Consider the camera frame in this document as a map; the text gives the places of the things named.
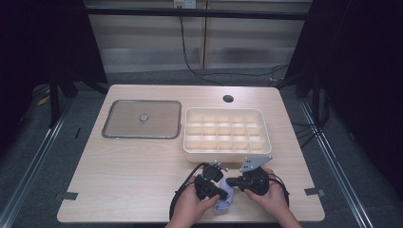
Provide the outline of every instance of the gray floor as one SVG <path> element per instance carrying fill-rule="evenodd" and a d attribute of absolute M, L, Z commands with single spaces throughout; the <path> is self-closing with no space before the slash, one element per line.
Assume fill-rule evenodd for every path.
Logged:
<path fill-rule="evenodd" d="M 209 85 L 219 86 L 273 86 L 272 75 L 246 76 L 239 73 L 260 74 L 270 72 L 268 68 L 257 69 L 214 69 L 214 75 L 195 77 L 189 70 L 150 71 L 138 73 L 109 74 L 109 84 L 152 84 L 152 85 Z M 233 72 L 223 75 L 217 73 Z M 278 79 L 284 71 L 275 73 Z M 92 126 L 97 118 L 105 95 L 86 85 L 77 85 L 79 94 L 70 100 L 63 98 L 61 107 L 71 102 L 60 132 L 53 142 L 39 173 L 29 189 L 22 207 L 12 227 L 163 227 L 164 224 L 62 224 L 56 215 L 61 202 L 54 200 L 57 193 L 65 192 L 80 160 Z M 295 88 L 287 86 L 280 91 L 290 120 L 294 124 L 300 144 L 307 142 L 312 130 L 304 124 L 301 102 Z M 5 209 L 14 190 L 17 188 L 37 149 L 48 132 L 50 120 L 49 102 L 36 105 L 40 96 L 34 98 L 27 115 L 21 123 L 19 135 L 1 158 L 0 166 L 0 209 Z M 403 227 L 403 204 L 390 185 L 369 162 L 363 148 L 352 141 L 350 132 L 330 106 L 330 119 L 323 132 L 332 146 L 337 161 L 341 164 L 357 197 L 365 207 L 373 227 Z M 308 164 L 315 186 L 325 192 L 321 197 L 326 218 L 321 222 L 304 222 L 304 227 L 359 227 L 339 184 L 323 152 L 312 138 L 302 147 L 303 156 Z M 250 224 L 202 224 L 198 227 L 249 227 Z M 267 224 L 254 224 L 254 227 L 268 227 Z"/>

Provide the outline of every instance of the metal rail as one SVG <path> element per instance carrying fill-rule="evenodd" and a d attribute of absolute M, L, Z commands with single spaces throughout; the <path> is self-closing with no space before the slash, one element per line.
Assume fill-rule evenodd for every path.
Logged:
<path fill-rule="evenodd" d="M 38 175 L 42 167 L 42 164 L 45 161 L 45 158 L 48 155 L 50 147 L 59 134 L 59 131 L 63 125 L 65 116 L 71 104 L 72 99 L 68 100 L 65 110 L 60 116 L 59 120 L 52 128 L 48 130 L 48 133 L 42 141 L 41 146 L 37 150 L 35 157 L 30 163 L 29 168 L 27 169 L 27 172 L 21 179 L 20 183 L 18 184 L 17 188 L 15 189 L 5 208 L 0 214 L 0 228 L 9 228 L 13 224 L 19 210 L 21 209 L 21 206 L 24 203 L 24 200 L 29 193 L 31 186 L 33 185 L 33 182 L 35 181 L 36 176 Z"/>
<path fill-rule="evenodd" d="M 361 200 L 355 193 L 353 186 L 347 179 L 347 176 L 344 173 L 343 168 L 341 167 L 340 163 L 337 160 L 335 152 L 329 145 L 329 142 L 327 141 L 323 132 L 320 129 L 318 129 L 317 126 L 315 125 L 315 120 L 313 117 L 311 107 L 308 105 L 306 101 L 301 102 L 301 106 L 306 119 L 308 120 L 309 124 L 312 125 L 313 131 L 316 134 L 317 142 L 319 143 L 323 155 L 325 156 L 333 174 L 335 175 L 336 181 L 340 186 L 341 191 L 343 192 L 344 197 L 347 200 L 359 227 L 373 228 L 374 226 L 371 223 L 370 217 L 368 216 L 365 207 L 361 203 Z"/>
<path fill-rule="evenodd" d="M 33 7 L 41 13 L 78 13 L 92 15 L 130 15 L 130 16 L 180 16 L 180 17 L 215 17 L 305 21 L 306 12 L 272 12 L 272 11 L 241 11 L 221 9 L 166 9 L 166 8 L 118 8 L 87 6 L 84 8 Z"/>

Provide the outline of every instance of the wooden table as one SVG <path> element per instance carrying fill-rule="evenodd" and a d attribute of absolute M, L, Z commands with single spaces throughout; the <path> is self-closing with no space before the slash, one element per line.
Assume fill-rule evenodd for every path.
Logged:
<path fill-rule="evenodd" d="M 234 97 L 226 103 L 224 95 Z M 262 111 L 273 159 L 265 164 L 285 182 L 290 208 L 300 221 L 325 215 L 318 195 L 306 196 L 314 184 L 279 92 L 275 88 L 184 85 L 114 85 L 92 129 L 57 218 L 61 222 L 168 222 L 169 205 L 196 167 L 184 157 L 183 127 L 174 140 L 109 139 L 102 136 L 108 111 L 116 100 L 170 100 L 182 104 L 181 124 L 189 107 L 256 108 Z M 240 175 L 239 164 L 227 164 L 225 177 Z M 200 222 L 274 221 L 238 188 L 230 211 L 207 211 Z"/>

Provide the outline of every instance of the human hand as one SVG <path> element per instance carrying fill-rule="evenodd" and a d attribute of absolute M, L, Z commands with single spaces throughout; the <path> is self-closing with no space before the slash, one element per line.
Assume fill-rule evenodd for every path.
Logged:
<path fill-rule="evenodd" d="M 270 178 L 274 178 L 273 175 L 275 173 L 272 169 L 263 169 L 267 174 L 269 174 Z M 260 205 L 267 214 L 276 219 L 281 227 L 301 227 L 293 213 L 288 208 L 284 192 L 277 182 L 269 180 L 269 191 L 267 191 L 263 196 L 259 196 L 248 189 L 245 189 L 244 192 L 251 200 Z"/>
<path fill-rule="evenodd" d="M 195 181 L 196 176 L 190 178 L 188 183 Z M 169 223 L 165 226 L 175 228 L 189 228 L 202 218 L 205 211 L 213 207 L 220 196 L 200 201 L 196 195 L 195 185 L 192 183 L 181 193 L 175 205 L 174 214 Z"/>

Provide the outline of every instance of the wire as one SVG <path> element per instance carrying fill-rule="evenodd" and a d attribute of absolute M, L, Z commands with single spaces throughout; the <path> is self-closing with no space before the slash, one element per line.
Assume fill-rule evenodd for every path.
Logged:
<path fill-rule="evenodd" d="M 302 139 L 302 138 L 304 138 L 304 137 L 306 137 L 306 136 L 309 136 L 309 135 L 311 135 L 311 134 L 314 134 L 314 135 L 315 135 L 315 133 L 308 132 L 308 133 L 306 133 L 306 134 L 304 134 L 304 135 L 298 136 L 297 138 L 298 138 L 298 139 Z"/>
<path fill-rule="evenodd" d="M 274 181 L 274 182 L 278 183 L 279 186 L 281 186 L 282 192 L 283 192 L 284 197 L 285 197 L 285 201 L 287 202 L 288 207 L 290 207 L 290 199 L 288 197 L 290 195 L 290 193 L 287 191 L 287 188 L 285 187 L 284 181 L 282 181 L 282 179 L 279 176 L 275 175 L 275 174 L 268 174 L 268 175 L 271 175 L 271 176 L 275 177 L 275 179 L 269 178 L 269 181 Z"/>
<path fill-rule="evenodd" d="M 302 126 L 313 126 L 313 124 L 310 123 L 296 123 L 296 122 L 291 122 L 292 125 L 302 125 Z"/>
<path fill-rule="evenodd" d="M 190 184 L 188 184 L 187 182 L 192 178 L 193 174 L 196 173 L 196 171 L 201 167 L 201 166 L 205 166 L 207 165 L 207 163 L 202 162 L 200 164 L 198 164 L 198 166 L 196 166 L 193 171 L 189 174 L 189 176 L 187 176 L 186 180 L 183 182 L 183 184 L 181 185 L 181 187 L 178 189 L 178 191 L 175 192 L 175 196 L 171 201 L 171 205 L 169 206 L 169 220 L 172 219 L 173 215 L 174 215 L 174 209 L 175 209 L 175 205 L 178 201 L 178 198 L 181 196 L 181 193 L 184 191 L 184 189 L 186 189 L 186 187 Z"/>
<path fill-rule="evenodd" d="M 206 81 L 206 82 L 210 82 L 210 83 L 213 83 L 213 84 L 216 84 L 216 85 L 219 85 L 219 86 L 224 86 L 223 84 L 221 84 L 221 83 L 219 83 L 219 82 L 216 82 L 216 81 L 213 81 L 213 80 L 209 80 L 209 79 L 203 78 L 203 77 L 201 77 L 201 76 L 211 76 L 211 75 L 240 75 L 240 76 L 260 77 L 260 76 L 272 75 L 271 78 L 273 79 L 273 80 L 272 80 L 272 83 L 273 83 L 273 81 L 274 81 L 274 73 L 277 72 L 277 71 L 279 71 L 279 70 L 281 70 L 281 69 L 284 68 L 284 67 L 288 67 L 288 65 L 274 66 L 274 67 L 271 69 L 270 72 L 265 72 L 265 73 L 260 73 L 260 74 L 232 73 L 232 72 L 216 72 L 216 73 L 199 73 L 199 72 L 196 72 L 196 71 L 194 71 L 194 70 L 190 67 L 189 61 L 188 61 L 188 59 L 187 59 L 186 45 L 185 45 L 185 42 L 184 42 L 183 19 L 182 19 L 182 17 L 179 17 L 179 18 L 180 18 L 180 22 L 181 22 L 182 52 L 183 52 L 183 59 L 184 59 L 184 62 L 185 62 L 185 64 L 186 64 L 186 67 L 190 70 L 190 72 L 192 72 L 193 75 L 194 75 L 195 77 L 197 77 L 198 79 L 200 79 L 200 80 L 203 80 L 203 81 Z"/>
<path fill-rule="evenodd" d="M 300 146 L 300 148 L 302 149 L 302 148 L 303 148 L 306 144 L 308 144 L 308 142 L 310 142 L 311 139 L 313 139 L 315 136 L 317 136 L 317 133 L 313 134 L 306 142 L 304 142 L 304 143 Z"/>
<path fill-rule="evenodd" d="M 298 134 L 298 133 L 304 132 L 304 131 L 306 131 L 306 130 L 308 130 L 308 129 L 310 129 L 310 128 L 312 128 L 310 125 L 309 125 L 309 126 L 305 126 L 303 129 L 298 130 L 298 131 L 296 131 L 295 133 Z"/>

